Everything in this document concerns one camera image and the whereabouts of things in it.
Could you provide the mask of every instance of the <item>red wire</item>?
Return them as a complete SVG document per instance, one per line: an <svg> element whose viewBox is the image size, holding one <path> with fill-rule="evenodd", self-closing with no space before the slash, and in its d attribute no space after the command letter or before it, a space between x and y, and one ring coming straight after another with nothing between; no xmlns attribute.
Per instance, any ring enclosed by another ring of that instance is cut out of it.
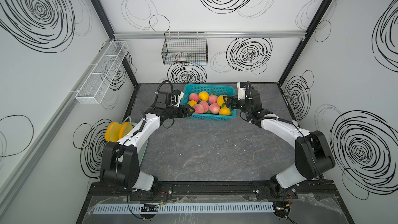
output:
<svg viewBox="0 0 398 224"><path fill-rule="evenodd" d="M167 194L167 192L166 192L165 190L161 190L161 191L159 191L159 193L165 193L165 194L166 194L166 201L167 201L167 199L168 199L168 197L169 197L169 195Z"/></svg>
<svg viewBox="0 0 398 224"><path fill-rule="evenodd" d="M289 192L287 192L287 194L290 196L290 199L292 199L292 203L293 203L293 197L290 195Z"/></svg>

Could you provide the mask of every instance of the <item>gray tabletop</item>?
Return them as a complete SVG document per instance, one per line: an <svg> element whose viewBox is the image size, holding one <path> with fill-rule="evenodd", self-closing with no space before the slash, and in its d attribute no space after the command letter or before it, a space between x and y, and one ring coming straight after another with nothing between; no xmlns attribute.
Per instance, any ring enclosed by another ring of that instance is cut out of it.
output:
<svg viewBox="0 0 398 224"><path fill-rule="evenodd" d="M276 84L254 84L263 108L281 118L291 116ZM132 109L132 121L153 103L158 84L142 84ZM183 90L184 85L174 85ZM149 138L141 170L159 181L269 180L294 162L294 149L275 134L243 121L175 119L170 129L159 127ZM167 127L172 123L167 120Z"/></svg>

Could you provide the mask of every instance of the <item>wall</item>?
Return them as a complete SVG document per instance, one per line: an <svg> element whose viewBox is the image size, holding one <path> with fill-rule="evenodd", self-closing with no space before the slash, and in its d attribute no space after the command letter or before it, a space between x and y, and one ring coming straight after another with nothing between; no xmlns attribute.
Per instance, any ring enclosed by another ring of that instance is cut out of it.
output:
<svg viewBox="0 0 398 224"><path fill-rule="evenodd" d="M397 0L337 0L282 88L301 125L322 131L356 223L395 223Z"/></svg>
<svg viewBox="0 0 398 224"><path fill-rule="evenodd" d="M89 0L17 1L0 0L0 188L108 39ZM75 223L132 91L120 67L101 105L77 102L0 223Z"/></svg>
<svg viewBox="0 0 398 224"><path fill-rule="evenodd" d="M306 30L322 0L100 1L115 32L167 32ZM176 83L276 82L298 43L298 38L208 39L206 60L181 48L206 53L206 46L199 50L200 46L194 42L185 42L178 45L174 54L168 54L164 62L164 40L129 42L134 46L131 54L139 67L140 83L156 83L165 77ZM181 63L187 61L195 64ZM178 70L180 75L167 75L167 71L173 70Z"/></svg>
<svg viewBox="0 0 398 224"><path fill-rule="evenodd" d="M0 4L1 189L107 36L89 0Z"/></svg>

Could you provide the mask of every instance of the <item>black wire basket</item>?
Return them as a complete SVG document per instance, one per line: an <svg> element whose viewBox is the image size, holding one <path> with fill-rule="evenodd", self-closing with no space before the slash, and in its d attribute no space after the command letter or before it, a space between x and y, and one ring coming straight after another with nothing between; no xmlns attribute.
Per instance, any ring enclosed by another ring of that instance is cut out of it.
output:
<svg viewBox="0 0 398 224"><path fill-rule="evenodd" d="M162 58L164 65L176 62L192 62L207 65L209 51L205 32L166 32Z"/></svg>

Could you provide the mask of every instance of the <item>white mesh basket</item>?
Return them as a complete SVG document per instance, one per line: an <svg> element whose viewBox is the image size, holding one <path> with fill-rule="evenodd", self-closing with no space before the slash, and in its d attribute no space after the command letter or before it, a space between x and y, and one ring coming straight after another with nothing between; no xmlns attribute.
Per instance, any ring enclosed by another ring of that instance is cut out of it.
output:
<svg viewBox="0 0 398 224"><path fill-rule="evenodd" d="M101 104L129 47L125 41L113 41L76 94L82 104Z"/></svg>

